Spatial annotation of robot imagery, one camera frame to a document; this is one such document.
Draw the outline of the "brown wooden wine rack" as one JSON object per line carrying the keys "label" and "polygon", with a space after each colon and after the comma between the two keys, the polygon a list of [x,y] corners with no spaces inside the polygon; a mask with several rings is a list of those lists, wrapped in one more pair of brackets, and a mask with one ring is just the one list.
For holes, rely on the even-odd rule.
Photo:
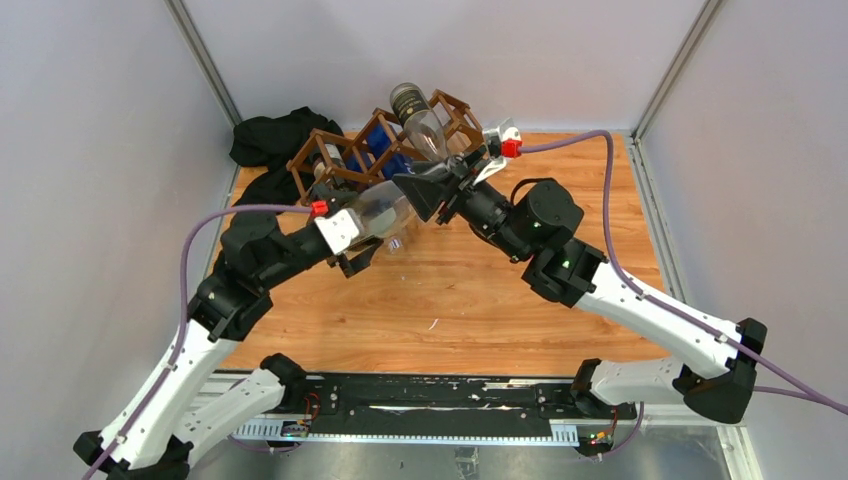
{"label": "brown wooden wine rack", "polygon": [[[466,102],[436,89],[427,103],[443,128],[451,152],[461,153],[482,144],[482,126]],[[313,190],[308,176],[315,185],[362,191],[403,171],[412,161],[424,159],[407,139],[396,115],[377,108],[351,137],[313,129],[286,163],[286,169],[293,176],[299,202],[307,204]]]}

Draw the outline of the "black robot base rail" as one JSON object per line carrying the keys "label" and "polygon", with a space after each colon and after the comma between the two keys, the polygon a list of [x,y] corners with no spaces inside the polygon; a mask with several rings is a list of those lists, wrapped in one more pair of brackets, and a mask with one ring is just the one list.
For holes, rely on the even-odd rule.
{"label": "black robot base rail", "polygon": [[577,447],[637,409],[580,407],[562,377],[310,375],[296,406],[278,406],[239,427],[248,441]]}

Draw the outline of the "clear bottle with black label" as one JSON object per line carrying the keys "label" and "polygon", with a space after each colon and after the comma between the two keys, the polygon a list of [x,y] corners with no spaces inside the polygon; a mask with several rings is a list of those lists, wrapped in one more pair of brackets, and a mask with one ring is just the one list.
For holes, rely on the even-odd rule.
{"label": "clear bottle with black label", "polygon": [[410,164],[411,172],[446,175],[451,170],[454,155],[448,149],[443,125],[422,90],[414,83],[403,82],[393,88],[389,101],[407,139],[424,157]]}

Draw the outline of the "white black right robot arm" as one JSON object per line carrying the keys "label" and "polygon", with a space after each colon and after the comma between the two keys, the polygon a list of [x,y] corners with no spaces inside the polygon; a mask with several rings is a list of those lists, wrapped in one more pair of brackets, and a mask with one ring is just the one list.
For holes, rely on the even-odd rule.
{"label": "white black right robot arm", "polygon": [[682,404],[724,424],[743,419],[765,325],[708,315],[617,267],[610,252],[577,238],[583,211],[556,180],[522,181],[506,197],[459,163],[394,181],[421,219],[460,217],[478,238],[524,263],[522,278],[541,298],[614,321],[667,351],[658,360],[582,362],[570,387],[577,413],[592,418],[645,402]]}

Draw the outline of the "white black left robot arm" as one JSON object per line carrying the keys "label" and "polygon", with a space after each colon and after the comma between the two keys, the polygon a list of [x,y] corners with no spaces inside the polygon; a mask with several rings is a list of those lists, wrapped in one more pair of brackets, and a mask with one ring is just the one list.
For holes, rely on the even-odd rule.
{"label": "white black left robot arm", "polygon": [[298,411],[306,375],[275,354],[245,380],[198,410],[191,403],[208,377],[271,309],[271,290],[328,259],[361,248],[370,254],[403,226],[388,211],[310,209],[312,221],[286,234],[283,207],[227,209],[223,266],[195,292],[180,291],[176,333],[141,389],[106,427],[81,434],[75,453],[89,474],[110,479],[184,479],[213,447],[255,416]]}

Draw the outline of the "clear plain glass bottle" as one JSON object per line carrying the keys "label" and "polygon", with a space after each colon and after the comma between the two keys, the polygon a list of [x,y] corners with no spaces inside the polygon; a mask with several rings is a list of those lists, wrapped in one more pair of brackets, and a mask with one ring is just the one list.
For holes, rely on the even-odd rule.
{"label": "clear plain glass bottle", "polygon": [[418,215],[394,181],[364,190],[348,207],[363,230],[350,247],[351,251],[362,251],[369,241],[382,240],[388,252],[395,254],[411,243],[409,237]]}

